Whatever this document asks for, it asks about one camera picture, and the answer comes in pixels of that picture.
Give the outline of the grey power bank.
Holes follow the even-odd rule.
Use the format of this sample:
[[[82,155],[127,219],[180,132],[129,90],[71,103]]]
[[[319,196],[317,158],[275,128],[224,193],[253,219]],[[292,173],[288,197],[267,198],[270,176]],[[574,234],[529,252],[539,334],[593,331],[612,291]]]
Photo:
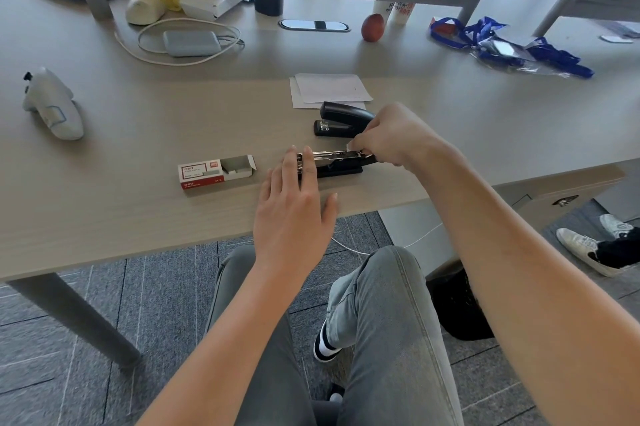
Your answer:
[[[222,50],[213,31],[168,30],[163,33],[166,53],[173,58],[209,57]]]

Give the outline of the person's right hand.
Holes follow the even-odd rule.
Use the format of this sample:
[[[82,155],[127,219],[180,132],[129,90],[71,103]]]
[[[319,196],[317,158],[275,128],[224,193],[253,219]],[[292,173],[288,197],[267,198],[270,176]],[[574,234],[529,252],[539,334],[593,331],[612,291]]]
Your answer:
[[[445,164],[459,159],[460,153],[457,149],[437,135],[427,123],[414,114],[410,109],[404,105],[402,106],[402,167],[404,169],[412,172],[412,174],[417,177],[428,177],[431,174],[434,174],[437,170],[444,168]]]

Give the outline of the person's left leg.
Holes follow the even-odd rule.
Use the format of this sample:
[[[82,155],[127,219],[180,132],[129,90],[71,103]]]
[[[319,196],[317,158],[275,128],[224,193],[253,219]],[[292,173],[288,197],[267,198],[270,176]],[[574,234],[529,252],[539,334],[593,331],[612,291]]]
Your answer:
[[[254,246],[247,244],[237,246],[220,263],[207,328],[231,302],[254,262]],[[287,313],[262,353],[235,426],[316,426],[305,376],[294,355]]]

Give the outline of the red white staple box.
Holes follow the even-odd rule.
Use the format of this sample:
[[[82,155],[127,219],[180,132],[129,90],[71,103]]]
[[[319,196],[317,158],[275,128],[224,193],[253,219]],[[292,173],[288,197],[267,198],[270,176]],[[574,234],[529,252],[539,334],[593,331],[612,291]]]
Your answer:
[[[251,154],[178,165],[183,190],[252,177],[257,171]]]

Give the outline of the white handheld controller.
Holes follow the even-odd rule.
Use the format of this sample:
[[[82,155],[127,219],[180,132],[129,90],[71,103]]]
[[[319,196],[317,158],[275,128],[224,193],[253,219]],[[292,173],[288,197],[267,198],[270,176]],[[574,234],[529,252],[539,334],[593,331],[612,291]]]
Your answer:
[[[41,67],[23,76],[27,83],[22,101],[24,111],[37,113],[61,140],[74,141],[84,137],[81,115],[73,101],[73,92],[52,71]]]

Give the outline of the person's left forearm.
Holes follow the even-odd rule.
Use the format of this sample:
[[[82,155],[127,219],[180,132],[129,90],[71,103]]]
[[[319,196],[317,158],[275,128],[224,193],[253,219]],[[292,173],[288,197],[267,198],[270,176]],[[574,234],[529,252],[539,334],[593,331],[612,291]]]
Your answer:
[[[235,426],[272,333],[308,276],[267,276],[255,265],[135,426]]]

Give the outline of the black stapler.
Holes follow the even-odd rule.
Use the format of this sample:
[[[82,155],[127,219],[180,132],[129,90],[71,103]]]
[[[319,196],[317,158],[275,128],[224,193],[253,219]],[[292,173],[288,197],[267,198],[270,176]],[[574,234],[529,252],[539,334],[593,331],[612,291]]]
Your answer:
[[[314,123],[316,136],[348,140],[364,132],[375,118],[375,114],[366,109],[337,102],[324,102],[319,113],[321,119]],[[318,178],[362,173],[364,166],[377,161],[374,155],[358,151],[314,152]]]

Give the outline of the black floor bag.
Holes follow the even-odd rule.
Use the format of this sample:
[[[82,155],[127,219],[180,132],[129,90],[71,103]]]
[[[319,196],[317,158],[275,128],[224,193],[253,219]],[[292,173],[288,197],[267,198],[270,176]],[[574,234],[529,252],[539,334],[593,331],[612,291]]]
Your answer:
[[[439,323],[452,337],[461,341],[495,337],[464,268],[454,274],[428,280],[426,285]]]

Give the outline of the person's right leg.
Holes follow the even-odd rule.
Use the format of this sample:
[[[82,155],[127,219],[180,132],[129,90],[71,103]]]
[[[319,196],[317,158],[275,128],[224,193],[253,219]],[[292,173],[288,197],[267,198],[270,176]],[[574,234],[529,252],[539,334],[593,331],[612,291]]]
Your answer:
[[[463,426],[440,323],[406,249],[372,253],[330,289],[328,341],[355,348],[338,426]]]

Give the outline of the clear plastic bag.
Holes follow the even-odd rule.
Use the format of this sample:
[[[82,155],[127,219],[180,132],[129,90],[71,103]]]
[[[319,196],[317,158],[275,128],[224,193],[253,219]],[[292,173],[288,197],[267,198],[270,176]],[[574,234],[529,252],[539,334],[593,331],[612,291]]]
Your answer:
[[[543,64],[526,48],[495,36],[480,41],[471,49],[470,54],[487,67],[504,72],[543,72]]]

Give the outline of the grey table leg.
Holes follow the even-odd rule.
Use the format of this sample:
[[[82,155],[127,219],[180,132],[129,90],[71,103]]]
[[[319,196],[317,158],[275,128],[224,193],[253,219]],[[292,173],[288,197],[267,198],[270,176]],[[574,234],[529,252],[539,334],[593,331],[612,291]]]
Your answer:
[[[58,274],[12,279],[6,284],[121,369],[133,368],[140,361],[140,351]]]

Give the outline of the cream computer mouse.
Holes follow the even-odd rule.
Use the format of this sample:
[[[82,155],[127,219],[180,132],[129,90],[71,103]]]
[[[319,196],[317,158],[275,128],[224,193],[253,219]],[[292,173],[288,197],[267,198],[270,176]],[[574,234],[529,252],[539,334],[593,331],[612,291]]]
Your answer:
[[[166,5],[160,0],[129,0],[125,20],[130,25],[148,26],[162,19],[166,11]]]

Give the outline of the person's right forearm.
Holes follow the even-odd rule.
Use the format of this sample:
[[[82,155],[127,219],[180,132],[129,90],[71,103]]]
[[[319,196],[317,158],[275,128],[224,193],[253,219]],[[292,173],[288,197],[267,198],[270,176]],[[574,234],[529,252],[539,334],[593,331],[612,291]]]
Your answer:
[[[448,143],[410,144],[500,347],[553,426],[640,426],[640,323]]]

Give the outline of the person's leg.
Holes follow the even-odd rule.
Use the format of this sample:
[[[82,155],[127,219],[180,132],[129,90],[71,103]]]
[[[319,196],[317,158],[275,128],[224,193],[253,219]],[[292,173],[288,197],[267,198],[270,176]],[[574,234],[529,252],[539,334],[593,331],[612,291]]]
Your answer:
[[[231,302],[254,262],[254,246],[247,244],[237,246],[220,263],[207,328]],[[316,426],[305,376],[294,355],[287,313],[262,353],[235,426]]]
[[[328,341],[355,348],[338,426],[463,426],[440,323],[406,249],[372,253],[330,289]]]
[[[617,226],[610,231],[613,240],[597,244],[596,260],[607,267],[621,269],[640,263],[640,228]]]

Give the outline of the white paper sheet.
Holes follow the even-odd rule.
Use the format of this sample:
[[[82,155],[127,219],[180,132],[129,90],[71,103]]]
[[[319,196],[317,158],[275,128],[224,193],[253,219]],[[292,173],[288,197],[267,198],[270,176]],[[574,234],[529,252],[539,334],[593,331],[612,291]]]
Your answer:
[[[373,101],[356,74],[296,74],[294,80],[305,104]]]
[[[292,99],[292,106],[294,108],[298,108],[298,109],[320,109],[323,102],[320,103],[306,103],[304,102],[298,83],[295,79],[295,77],[290,77],[289,78],[289,83],[290,83],[290,89],[291,89],[291,99]],[[339,104],[345,104],[347,106],[350,107],[358,107],[361,109],[366,109],[365,103],[364,102],[344,102],[341,101],[339,102]]]

